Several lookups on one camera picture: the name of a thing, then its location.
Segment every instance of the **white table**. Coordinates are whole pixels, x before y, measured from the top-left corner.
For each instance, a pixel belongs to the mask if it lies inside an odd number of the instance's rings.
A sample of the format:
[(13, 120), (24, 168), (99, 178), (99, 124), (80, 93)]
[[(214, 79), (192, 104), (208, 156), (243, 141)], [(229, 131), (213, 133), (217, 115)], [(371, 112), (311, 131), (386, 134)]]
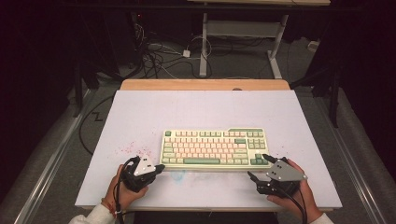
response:
[[(158, 164), (163, 130), (232, 127), (264, 128), (271, 155), (293, 159), (304, 168), (318, 207), (322, 210), (342, 207), (297, 97), (290, 90), (118, 91), (76, 206), (97, 205), (119, 164), (131, 157), (148, 154)], [(263, 173), (253, 173), (266, 179)], [(256, 191), (246, 172), (164, 171), (149, 186), (146, 196), (130, 209), (281, 209), (265, 197)]]

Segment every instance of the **hand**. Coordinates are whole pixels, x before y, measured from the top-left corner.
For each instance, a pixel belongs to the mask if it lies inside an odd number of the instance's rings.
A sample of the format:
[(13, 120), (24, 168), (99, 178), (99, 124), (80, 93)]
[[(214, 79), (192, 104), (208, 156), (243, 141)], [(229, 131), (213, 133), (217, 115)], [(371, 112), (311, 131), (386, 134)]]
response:
[[(113, 191), (117, 190), (117, 188), (114, 188), (114, 187), (117, 185), (117, 183), (119, 181), (121, 169), (122, 169), (122, 165), (119, 166), (119, 170), (117, 171), (117, 174), (111, 179), (111, 182), (110, 182), (110, 185), (108, 186), (107, 194), (105, 197), (105, 200), (111, 204), (113, 210), (108, 207), (109, 206), (108, 203), (102, 203), (102, 205), (107, 207), (110, 211), (116, 210), (116, 202), (114, 200)], [(129, 205), (134, 200), (145, 196), (145, 194), (148, 190), (149, 190), (149, 187), (144, 187), (139, 192), (136, 193), (131, 190), (128, 190), (125, 187), (125, 185), (121, 182), (120, 183), (120, 197), (119, 197), (119, 203), (121, 205), (121, 210), (128, 208)]]
[[(301, 173), (304, 173), (303, 169), (301, 169), (301, 167), (298, 166), (294, 161), (288, 160), (288, 163), (290, 166), (294, 167), (296, 170), (300, 171)], [(308, 221), (308, 223), (311, 223), (311, 222), (315, 221), (316, 219), (318, 219), (319, 217), (321, 217), (321, 215), (323, 213), (319, 211), (319, 209), (315, 203), (314, 194), (312, 193), (312, 189), (309, 188), (308, 182), (306, 180), (300, 181), (300, 191), (304, 197), (305, 209), (306, 209), (306, 213), (307, 213), (307, 221)], [(302, 199), (299, 191), (297, 191), (293, 195), (293, 198), (300, 204), (300, 206), (302, 208), (304, 208), (303, 199)], [(275, 195), (269, 195), (269, 196), (267, 196), (267, 200), (288, 209), (289, 211), (291, 211), (295, 216), (299, 217), (300, 219), (302, 218), (300, 209), (290, 199), (279, 198), (279, 197), (276, 197)]]

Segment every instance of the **mechanical keyboard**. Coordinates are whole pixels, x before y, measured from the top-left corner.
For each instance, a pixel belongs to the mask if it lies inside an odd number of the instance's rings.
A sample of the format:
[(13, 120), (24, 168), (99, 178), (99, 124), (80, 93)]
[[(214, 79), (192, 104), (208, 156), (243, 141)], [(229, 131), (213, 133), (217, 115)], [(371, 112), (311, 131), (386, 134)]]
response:
[(264, 129), (166, 130), (160, 163), (165, 169), (263, 170), (272, 165)]

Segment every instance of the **white sleeve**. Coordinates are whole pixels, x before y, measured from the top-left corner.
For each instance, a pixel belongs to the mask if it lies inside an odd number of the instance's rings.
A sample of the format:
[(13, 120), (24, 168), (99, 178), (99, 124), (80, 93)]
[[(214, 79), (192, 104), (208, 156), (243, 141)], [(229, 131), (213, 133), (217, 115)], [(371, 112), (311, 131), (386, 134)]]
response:
[(333, 224), (333, 222), (327, 217), (326, 213), (323, 213), (321, 217), (310, 224)]
[(115, 220), (108, 209), (99, 203), (87, 217), (83, 215), (73, 217), (69, 224), (114, 224)]

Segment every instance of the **black cable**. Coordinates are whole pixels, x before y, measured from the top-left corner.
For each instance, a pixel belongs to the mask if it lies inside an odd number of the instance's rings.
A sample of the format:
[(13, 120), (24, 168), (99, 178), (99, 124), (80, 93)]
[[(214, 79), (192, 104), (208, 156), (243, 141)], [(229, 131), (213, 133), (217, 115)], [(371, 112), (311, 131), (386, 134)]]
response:
[(300, 212), (303, 216), (303, 224), (307, 224), (307, 214), (306, 214), (306, 210), (303, 209), (301, 207), (301, 205), (293, 198), (291, 197), (285, 190), (283, 190), (282, 188), (278, 188), (277, 186), (271, 185), (271, 187), (273, 187), (274, 189), (276, 189), (277, 191), (279, 191), (280, 193), (282, 193), (283, 195), (285, 195), (287, 198), (289, 198), (292, 202), (294, 202), (294, 204), (298, 207), (298, 209), (300, 209)]
[(132, 161), (132, 159), (133, 158), (129, 159), (127, 162), (125, 162), (122, 165), (122, 168), (120, 170), (119, 180), (117, 181), (116, 186), (114, 186), (114, 188), (116, 189), (116, 192), (114, 192), (114, 190), (113, 190), (114, 202), (116, 203), (116, 216), (117, 216), (117, 219), (119, 220), (120, 224), (124, 224), (123, 218), (122, 218), (123, 214), (122, 214), (121, 205), (120, 205), (120, 185), (122, 182), (121, 174), (125, 170), (125, 167), (128, 165), (128, 163)]
[(81, 135), (81, 129), (82, 129), (82, 125), (84, 124), (85, 120), (87, 119), (87, 117), (93, 112), (93, 110), (95, 110), (99, 105), (101, 105), (102, 103), (104, 103), (105, 101), (107, 101), (108, 99), (112, 99), (114, 97), (114, 95), (112, 96), (108, 96), (107, 98), (105, 98), (104, 100), (102, 100), (98, 105), (96, 105), (93, 109), (90, 110), (90, 112), (87, 113), (87, 115), (84, 117), (84, 119), (82, 120), (81, 124), (79, 125), (78, 128), (78, 137), (79, 137), (79, 141), (81, 142), (82, 146), (84, 147), (84, 149), (91, 155), (93, 155), (93, 152), (91, 152), (88, 147), (84, 144), (84, 141), (82, 140), (82, 135)]

